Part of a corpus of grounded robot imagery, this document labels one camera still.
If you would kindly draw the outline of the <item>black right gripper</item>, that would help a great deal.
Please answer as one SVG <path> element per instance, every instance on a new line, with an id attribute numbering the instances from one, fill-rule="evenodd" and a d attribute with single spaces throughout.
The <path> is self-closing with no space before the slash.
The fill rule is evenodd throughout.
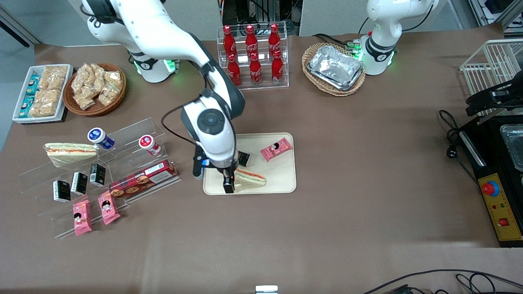
<path id="1" fill-rule="evenodd" d="M 235 192 L 234 173 L 239 167 L 238 154 L 226 160 L 212 160 L 206 154 L 202 156 L 202 166 L 207 169 L 223 169 L 224 182 L 223 187 L 226 194 Z"/>

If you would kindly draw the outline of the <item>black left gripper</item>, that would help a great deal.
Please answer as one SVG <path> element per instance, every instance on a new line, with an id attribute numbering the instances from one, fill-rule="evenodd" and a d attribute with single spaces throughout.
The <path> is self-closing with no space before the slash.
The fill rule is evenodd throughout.
<path id="1" fill-rule="evenodd" d="M 514 110 L 522 108 L 522 80 L 511 80 L 489 88 L 489 93 L 475 93 L 467 98 L 467 115 L 487 116 L 492 109 Z"/>

